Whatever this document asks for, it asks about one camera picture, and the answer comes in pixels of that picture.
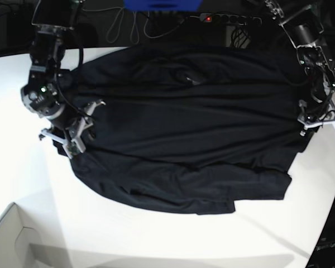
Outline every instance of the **white tabletop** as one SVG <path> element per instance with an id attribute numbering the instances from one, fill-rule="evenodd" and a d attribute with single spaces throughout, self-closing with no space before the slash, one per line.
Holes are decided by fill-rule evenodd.
<path id="1" fill-rule="evenodd" d="M 85 61 L 114 50 L 86 49 Z M 63 68 L 74 68 L 77 62 L 78 52 L 67 51 Z M 7 67 L 8 78 L 20 72 L 15 85 L 1 79 L 0 90 L 19 94 L 27 82 L 28 55 L 0 59 L 0 66 Z M 320 129 L 306 152 L 296 157 L 285 200 L 238 201 L 233 214 L 197 216 L 132 208 L 99 196 L 74 176 L 68 159 L 59 156 L 49 140 L 32 141 L 44 120 L 17 109 L 21 121 L 16 127 L 25 123 L 22 120 L 31 126 L 21 127 L 20 140 L 37 150 L 26 153 L 30 159 L 22 162 L 46 162 L 35 176 L 17 178 L 21 188 L 34 180 L 37 184 L 30 194 L 15 197 L 23 223 L 37 229 L 47 250 L 64 253 L 74 268 L 305 268 L 334 200 L 335 131 L 330 126 Z"/>

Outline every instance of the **black cloth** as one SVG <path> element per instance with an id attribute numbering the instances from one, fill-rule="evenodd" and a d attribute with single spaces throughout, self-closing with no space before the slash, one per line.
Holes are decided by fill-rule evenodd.
<path id="1" fill-rule="evenodd" d="M 306 80 L 295 55 L 222 47 L 140 45 L 86 63 L 74 103 L 107 105 L 73 172 L 106 198 L 162 212 L 283 199 L 309 142 L 297 117 L 310 88 L 291 80 Z"/>

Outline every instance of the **black cable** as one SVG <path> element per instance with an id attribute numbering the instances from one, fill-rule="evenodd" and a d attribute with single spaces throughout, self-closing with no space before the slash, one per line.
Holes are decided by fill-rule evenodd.
<path id="1" fill-rule="evenodd" d="M 75 30 L 69 30 L 70 34 L 72 35 L 74 42 L 79 50 L 79 60 L 78 60 L 78 66 L 77 66 L 77 82 L 79 83 L 80 76 L 82 74 L 82 68 L 83 68 L 83 60 L 84 60 L 84 47 L 82 40 L 80 36 L 76 33 Z"/>
<path id="2" fill-rule="evenodd" d="M 181 22 L 181 23 L 178 24 L 175 28 L 171 29 L 171 30 L 168 31 L 168 32 L 165 32 L 165 33 L 163 33 L 163 34 L 161 34 L 161 35 L 150 36 L 150 35 L 146 32 L 146 26 L 147 26 L 147 23 L 149 22 L 149 20 L 146 20 L 146 22 L 145 22 L 145 24 L 144 24 L 143 32 L 144 32 L 144 35 L 145 35 L 147 38 L 149 38 L 149 39 L 159 39 L 159 38 L 161 38 L 161 37 L 167 36 L 167 35 L 169 35 L 169 34 L 175 32 L 178 28 L 181 27 L 182 24 L 184 24 L 185 21 L 186 21 L 186 20 L 184 19 L 183 22 Z"/>
<path id="3" fill-rule="evenodd" d="M 335 114 L 335 110 L 330 110 L 329 112 L 327 112 L 326 114 L 325 114 L 325 116 L 321 119 L 321 121 L 325 121 L 325 119 L 329 116 L 329 114 L 331 114 L 331 113 L 334 113 Z"/>
<path id="4" fill-rule="evenodd" d="M 65 135 L 65 138 L 66 138 L 66 140 L 67 140 L 68 142 L 71 142 L 71 141 L 72 141 L 72 138 L 71 138 L 71 136 L 69 135 L 69 132 L 68 132 L 65 128 L 63 128 L 63 134 Z"/>
<path id="5" fill-rule="evenodd" d="M 247 42 L 248 40 L 248 36 L 246 36 L 246 38 L 244 39 L 244 41 L 242 42 L 242 44 L 240 44 L 239 48 L 243 47 L 243 45 Z"/>
<path id="6" fill-rule="evenodd" d="M 323 102 L 321 108 L 320 108 L 320 112 L 318 113 L 318 118 L 320 118 L 320 116 L 322 116 L 322 113 L 324 112 L 324 110 L 326 109 L 327 105 L 330 104 L 330 101 L 333 97 L 333 93 L 330 91 L 328 97 L 326 98 L 326 100 Z"/>
<path id="7" fill-rule="evenodd" d="M 236 27 L 231 33 L 231 47 L 238 48 L 240 46 L 241 35 L 246 35 L 246 33 L 240 28 Z"/>
<path id="8" fill-rule="evenodd" d="M 0 17 L 2 17 L 2 16 L 8 15 L 8 14 L 11 14 L 11 13 L 14 12 L 14 10 L 12 9 L 11 6 L 19 6 L 19 7 L 21 7 L 22 5 L 18 4 L 18 3 L 2 3 L 2 2 L 0 2 L 0 6 L 6 6 L 6 7 L 8 7 L 10 9 L 9 12 L 5 12 L 3 14 L 0 14 Z"/>
<path id="9" fill-rule="evenodd" d="M 78 61 L 78 67 L 77 67 L 77 71 L 76 71 L 76 81 L 77 81 L 77 83 L 79 83 L 79 79 L 80 79 L 80 76 L 82 74 L 82 68 L 83 68 L 84 48 L 83 48 L 83 44 L 82 44 L 82 41 L 81 41 L 79 35 L 74 30 L 69 30 L 69 32 L 73 36 L 74 41 L 76 43 L 76 46 L 79 49 L 79 61 Z M 64 93 L 61 90 L 61 84 L 60 84 L 60 80 L 59 80 L 59 72 L 60 72 L 60 69 L 58 67 L 56 69 L 56 72 L 55 72 L 55 75 L 54 75 L 54 79 L 55 79 L 55 82 L 56 82 L 57 90 L 60 93 L 60 95 L 62 96 L 62 99 L 64 100 L 64 102 L 66 104 L 68 104 L 69 106 L 71 106 L 72 109 L 75 110 L 78 114 L 80 114 L 81 116 L 83 116 L 83 118 L 85 118 L 85 117 L 92 118 L 90 115 L 88 115 L 87 113 L 85 113 L 84 111 L 82 111 L 81 109 L 79 109 L 77 106 L 75 106 L 72 102 L 70 102 L 66 98 L 66 96 L 64 95 Z"/>
<path id="10" fill-rule="evenodd" d="M 302 86 L 307 85 L 307 84 L 309 83 L 308 78 L 306 78 L 305 81 L 302 81 L 302 82 L 300 82 L 300 83 L 296 83 L 296 82 L 291 81 L 291 80 L 290 80 L 288 77 L 286 77 L 286 75 L 282 72 L 282 70 L 281 70 L 281 68 L 280 68 L 280 66 L 279 66 L 279 64 L 278 64 L 278 61 L 277 61 L 276 59 L 274 59 L 274 62 L 275 62 L 275 65 L 276 65 L 276 68 L 277 68 L 278 73 L 279 73 L 279 74 L 285 79 L 285 81 L 286 81 L 289 85 L 291 85 L 292 87 L 302 87 Z"/>
<path id="11" fill-rule="evenodd" d="M 150 16 L 145 14 L 144 12 L 138 11 L 139 14 L 143 15 L 146 17 L 148 20 L 151 21 L 151 23 L 154 25 L 155 29 L 158 30 L 159 32 L 163 32 L 163 30 L 159 27 L 159 25 L 156 23 L 156 20 L 153 20 Z"/>

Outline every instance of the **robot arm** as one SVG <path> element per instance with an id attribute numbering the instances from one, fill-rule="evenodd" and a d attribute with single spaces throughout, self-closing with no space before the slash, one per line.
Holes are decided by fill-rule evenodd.
<path id="1" fill-rule="evenodd" d="M 49 130 L 41 131 L 40 138 L 50 137 L 62 144 L 69 158 L 86 150 L 81 135 L 93 126 L 94 110 L 104 104 L 98 100 L 81 110 L 70 102 L 60 85 L 62 74 L 68 72 L 61 70 L 61 61 L 65 55 L 63 40 L 66 35 L 74 35 L 73 27 L 82 5 L 83 1 L 75 0 L 39 2 L 32 19 L 37 31 L 30 51 L 30 75 L 27 85 L 21 89 L 21 98 L 26 108 L 52 124 Z M 78 73 L 82 65 L 83 47 L 80 46 Z"/>
<path id="2" fill-rule="evenodd" d="M 331 58 L 329 47 L 323 37 L 323 25 L 312 11 L 310 4 L 315 0 L 265 0 L 267 7 L 273 14 L 279 26 L 283 28 L 289 40 L 296 49 L 300 64 L 305 72 L 317 70 L 323 75 L 324 88 L 320 95 L 315 97 L 318 89 L 312 89 L 312 96 L 320 103 L 320 112 L 308 112 L 308 104 L 300 101 L 301 114 L 298 121 L 304 125 L 306 131 L 322 125 L 333 125 L 335 128 L 335 105 L 332 101 L 335 92 L 335 61 Z"/>
<path id="3" fill-rule="evenodd" d="M 60 86 L 62 73 L 68 71 L 61 70 L 61 61 L 65 54 L 63 40 L 66 35 L 74 33 L 77 15 L 84 1 L 40 0 L 32 19 L 32 24 L 37 27 L 36 39 L 30 52 L 32 67 L 28 84 L 21 89 L 24 105 L 52 124 L 51 129 L 41 131 L 40 137 L 50 137 L 61 143 L 70 158 L 86 150 L 81 135 L 85 130 L 91 130 L 92 114 L 98 106 L 105 104 L 97 100 L 80 109 L 70 102 Z M 132 1 L 135 3 L 136 0 L 126 0 L 126 4 Z M 301 135 L 310 128 L 322 125 L 332 124 L 335 127 L 335 106 L 331 100 L 335 92 L 335 62 L 330 57 L 328 46 L 322 37 L 323 26 L 310 9 L 310 4 L 315 0 L 264 1 L 295 47 L 299 62 L 305 67 L 306 73 L 315 69 L 324 76 L 323 91 L 326 97 L 316 99 L 322 103 L 321 114 L 309 114 L 308 104 L 300 101 L 301 114 L 298 120 L 304 125 Z M 78 74 L 83 65 L 83 47 L 79 47 Z M 334 117 L 329 119 L 328 116 L 333 113 Z"/>

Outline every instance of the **wire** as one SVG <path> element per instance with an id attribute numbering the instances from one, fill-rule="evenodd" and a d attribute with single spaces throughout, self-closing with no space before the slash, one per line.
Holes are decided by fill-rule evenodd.
<path id="1" fill-rule="evenodd" d="M 309 83 L 308 78 L 306 78 L 306 80 L 304 80 L 304 81 L 302 81 L 302 82 L 300 82 L 300 83 L 296 83 L 296 82 L 291 81 L 288 77 L 286 77 L 286 75 L 285 75 L 285 74 L 283 73 L 283 71 L 281 70 L 280 65 L 279 65 L 277 59 L 274 59 L 274 63 L 275 63 L 275 65 L 276 65 L 276 68 L 277 68 L 278 73 L 279 73 L 279 74 L 285 79 L 285 81 L 286 81 L 289 85 L 291 85 L 292 87 L 302 87 L 302 86 L 304 86 L 304 85 L 306 85 L 306 84 Z"/>
<path id="2" fill-rule="evenodd" d="M 123 24 L 126 8 L 125 7 L 110 7 L 110 8 L 104 8 L 104 9 L 84 9 L 84 8 L 82 9 L 82 11 L 85 11 L 85 12 L 104 12 L 104 11 L 110 11 L 110 10 L 116 10 L 116 9 L 118 9 L 118 13 L 116 17 L 114 18 L 112 25 L 110 26 L 110 28 L 108 29 L 106 33 L 106 41 L 109 44 L 115 43 L 121 34 L 121 29 L 122 29 L 122 24 Z M 133 18 L 132 30 L 130 32 L 130 41 L 134 45 L 137 45 L 140 42 L 140 35 L 139 35 L 138 24 L 137 24 L 137 12 L 133 12 L 133 16 L 134 18 Z M 112 31 L 114 30 L 117 23 L 118 23 L 118 32 L 113 39 L 110 39 L 110 35 Z M 134 40 L 133 38 L 134 32 L 136 33 L 137 40 Z"/>
<path id="3" fill-rule="evenodd" d="M 231 33 L 230 47 L 241 48 L 247 42 L 247 40 L 250 40 L 248 32 L 246 32 L 242 27 L 238 26 Z"/>
<path id="4" fill-rule="evenodd" d="M 176 31 L 184 22 L 185 22 L 185 19 L 182 23 L 180 23 L 179 25 L 177 25 L 175 28 L 173 28 L 172 30 L 162 34 L 162 35 L 157 35 L 157 36 L 150 36 L 147 34 L 146 32 L 146 26 L 147 26 L 147 23 L 149 22 L 149 19 L 146 20 L 145 24 L 144 24 L 144 35 L 147 37 L 147 38 L 150 38 L 150 39 L 158 39 L 158 38 L 161 38 L 161 37 L 164 37 L 166 35 L 169 35 L 171 34 L 172 32 Z"/>
<path id="5" fill-rule="evenodd" d="M 22 4 L 18 4 L 18 3 L 2 3 L 2 2 L 0 2 L 0 6 L 6 6 L 6 7 L 8 7 L 8 8 L 10 9 L 10 11 L 5 12 L 5 13 L 3 13 L 3 14 L 0 14 L 0 17 L 2 17 L 2 16 L 5 16 L 5 15 L 8 15 L 8 14 L 11 14 L 11 13 L 15 12 L 15 11 L 12 9 L 11 6 L 18 6 L 18 7 L 21 7 Z"/>
<path id="6" fill-rule="evenodd" d="M 325 116 L 321 119 L 321 121 L 325 121 L 326 120 L 326 118 L 329 116 L 329 114 L 332 114 L 332 113 L 334 113 L 335 114 L 335 110 L 330 110 L 329 112 L 327 112 L 326 114 L 325 114 Z"/>
<path id="7" fill-rule="evenodd" d="M 83 44 L 82 44 L 82 41 L 81 41 L 79 35 L 74 30 L 69 30 L 69 32 L 73 36 L 74 42 L 76 43 L 76 46 L 78 47 L 78 50 L 79 50 L 79 61 L 78 61 L 78 67 L 77 67 L 77 73 L 76 73 L 76 79 L 79 82 L 79 78 L 80 78 L 80 75 L 82 73 L 82 68 L 83 68 L 84 48 L 83 48 Z M 57 66 L 57 69 L 56 69 L 56 72 L 55 72 L 55 75 L 54 75 L 54 79 L 55 79 L 55 82 L 56 82 L 57 90 L 60 93 L 60 95 L 62 96 L 62 99 L 64 100 L 64 102 L 66 104 L 68 104 L 69 106 L 71 106 L 72 109 L 75 110 L 78 114 L 83 116 L 84 119 L 86 117 L 92 118 L 90 115 L 88 115 L 87 113 L 85 113 L 84 111 L 79 109 L 77 106 L 75 106 L 72 102 L 70 102 L 66 98 L 66 96 L 64 95 L 64 93 L 61 90 L 59 72 L 60 72 L 60 67 Z"/>

